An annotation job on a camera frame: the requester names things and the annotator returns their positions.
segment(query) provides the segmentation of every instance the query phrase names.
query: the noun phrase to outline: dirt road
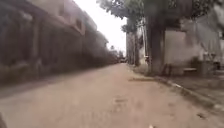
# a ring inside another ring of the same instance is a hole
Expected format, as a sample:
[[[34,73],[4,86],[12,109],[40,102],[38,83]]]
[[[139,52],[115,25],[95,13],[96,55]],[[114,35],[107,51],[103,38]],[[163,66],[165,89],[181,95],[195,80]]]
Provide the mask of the dirt road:
[[[224,128],[124,64],[3,90],[0,112],[8,128]]]

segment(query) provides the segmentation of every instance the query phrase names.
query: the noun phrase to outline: tree trunk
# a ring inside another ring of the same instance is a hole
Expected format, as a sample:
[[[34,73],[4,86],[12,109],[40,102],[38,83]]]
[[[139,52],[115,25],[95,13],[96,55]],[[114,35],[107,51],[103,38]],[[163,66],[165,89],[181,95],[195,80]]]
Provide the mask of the tree trunk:
[[[165,36],[165,5],[164,0],[150,0],[145,2],[145,16],[147,23],[147,50],[151,59],[148,64],[153,75],[161,75],[163,69],[163,39]]]

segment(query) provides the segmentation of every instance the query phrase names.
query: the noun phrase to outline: alley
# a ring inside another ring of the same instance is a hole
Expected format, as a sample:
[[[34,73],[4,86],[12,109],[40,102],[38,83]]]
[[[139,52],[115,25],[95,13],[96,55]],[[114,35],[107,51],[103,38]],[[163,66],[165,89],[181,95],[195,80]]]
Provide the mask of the alley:
[[[220,118],[125,64],[2,90],[0,112],[8,128],[224,128]]]

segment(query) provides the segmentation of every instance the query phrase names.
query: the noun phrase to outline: tree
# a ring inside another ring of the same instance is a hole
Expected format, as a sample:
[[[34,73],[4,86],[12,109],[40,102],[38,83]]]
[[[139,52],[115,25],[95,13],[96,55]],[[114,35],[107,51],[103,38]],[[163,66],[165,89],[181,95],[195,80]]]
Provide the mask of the tree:
[[[145,17],[147,13],[146,3],[160,3],[163,9],[172,9],[181,6],[179,9],[185,9],[191,6],[191,10],[187,10],[188,14],[184,18],[195,19],[208,13],[213,4],[218,0],[97,0],[100,7],[110,12],[116,17],[123,19],[128,18],[132,22],[122,26],[124,32],[134,32],[140,26],[139,21]]]
[[[116,17],[128,18],[122,30],[135,33],[142,18],[146,19],[147,55],[151,73],[160,75],[164,67],[163,46],[167,22],[181,18],[195,19],[208,13],[215,0],[98,0],[100,6]]]

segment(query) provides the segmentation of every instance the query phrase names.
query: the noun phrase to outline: curb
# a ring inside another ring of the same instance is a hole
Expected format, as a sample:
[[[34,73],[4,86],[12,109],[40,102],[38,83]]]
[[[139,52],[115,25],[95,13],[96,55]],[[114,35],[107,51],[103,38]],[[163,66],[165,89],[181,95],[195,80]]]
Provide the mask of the curb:
[[[216,103],[212,99],[209,99],[208,97],[205,97],[199,93],[196,93],[194,91],[186,89],[186,88],[182,87],[181,85],[178,85],[178,84],[172,82],[171,80],[167,80],[162,77],[154,77],[154,79],[156,81],[159,81],[159,82],[169,86],[169,87],[174,88],[177,92],[179,92],[186,98],[189,98],[191,101],[193,101],[197,104],[199,103],[203,107],[208,108],[210,110],[214,110],[215,112],[224,114],[224,105],[223,104]]]

